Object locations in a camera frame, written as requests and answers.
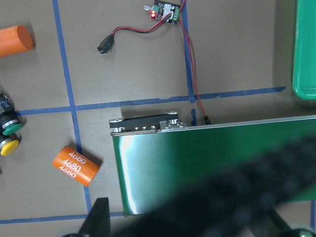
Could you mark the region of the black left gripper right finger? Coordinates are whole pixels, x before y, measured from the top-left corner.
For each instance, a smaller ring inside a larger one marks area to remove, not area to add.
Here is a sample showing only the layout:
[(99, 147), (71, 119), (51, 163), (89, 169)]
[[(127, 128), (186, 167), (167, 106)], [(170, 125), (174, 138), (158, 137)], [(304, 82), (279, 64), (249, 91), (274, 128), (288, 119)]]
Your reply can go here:
[(273, 223), (272, 237), (315, 237), (314, 230), (306, 227), (294, 227), (285, 222), (281, 216), (273, 209), (271, 211), (271, 221)]

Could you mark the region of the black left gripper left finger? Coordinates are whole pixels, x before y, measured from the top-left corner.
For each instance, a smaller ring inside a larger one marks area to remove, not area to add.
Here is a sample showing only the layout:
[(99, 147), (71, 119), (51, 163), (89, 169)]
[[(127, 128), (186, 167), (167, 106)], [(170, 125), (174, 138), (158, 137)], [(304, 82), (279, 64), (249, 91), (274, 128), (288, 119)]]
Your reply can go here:
[(79, 237), (109, 237), (110, 211), (107, 197), (97, 198), (83, 225)]

